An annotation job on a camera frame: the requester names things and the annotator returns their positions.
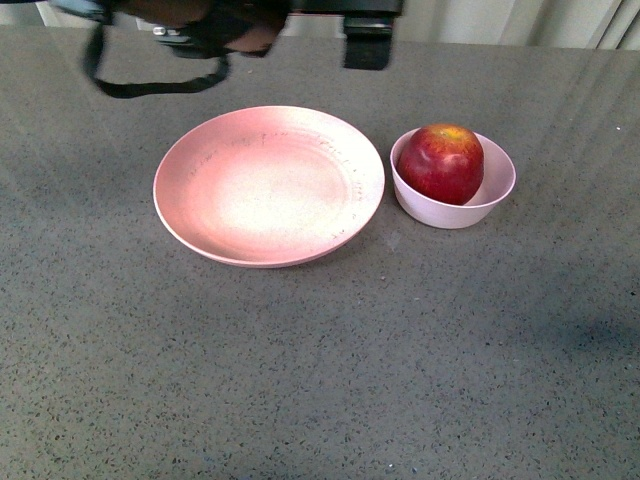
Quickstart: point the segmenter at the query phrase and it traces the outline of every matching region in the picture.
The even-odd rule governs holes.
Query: black strap
[[[204,77],[194,78],[181,83],[127,83],[115,84],[98,78],[100,59],[104,51],[104,25],[99,23],[87,45],[82,68],[91,81],[104,93],[113,98],[136,98],[144,95],[166,93],[198,93],[216,86],[229,75],[229,59],[222,56],[218,60],[218,69]]]

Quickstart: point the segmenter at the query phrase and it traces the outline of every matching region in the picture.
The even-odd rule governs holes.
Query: gray countertop
[[[194,95],[112,100],[82,30],[0,28],[0,464],[10,479],[640,477],[640,54],[282,38]],[[210,62],[116,31],[103,75]],[[219,264],[153,176],[219,114],[296,105],[376,146],[380,208],[297,267]],[[518,183],[464,230],[399,207],[402,133],[461,123]]]

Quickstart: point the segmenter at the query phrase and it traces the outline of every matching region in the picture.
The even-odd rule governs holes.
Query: black object
[[[287,16],[341,15],[344,17],[346,68],[382,70],[389,62],[394,19],[402,14],[404,0],[211,0],[204,19],[183,28],[154,27],[155,39],[171,47],[184,58],[219,58],[216,72],[182,83],[113,84],[98,78],[104,51],[105,26],[112,25],[118,0],[50,0],[57,8],[75,16],[95,21],[87,46],[83,68],[87,76],[104,93],[116,98],[134,98],[149,94],[195,93],[223,81],[229,73],[230,42],[243,38],[255,27],[280,33]],[[255,45],[247,55],[263,57],[272,43]]]

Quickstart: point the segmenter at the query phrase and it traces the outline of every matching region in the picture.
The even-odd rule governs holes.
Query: white curtain
[[[86,27],[48,3],[0,5],[0,24]],[[124,28],[147,29],[120,18]],[[292,16],[284,35],[341,35],[338,17]],[[640,50],[640,0],[405,0],[397,40]]]
[[[640,0],[406,0],[398,38],[629,48],[637,46],[638,12]]]

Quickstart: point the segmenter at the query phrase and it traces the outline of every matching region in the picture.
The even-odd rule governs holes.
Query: pink plate
[[[221,115],[167,152],[153,195],[167,229],[205,257],[284,267],[353,238],[384,189],[380,155],[356,128],[298,107]]]

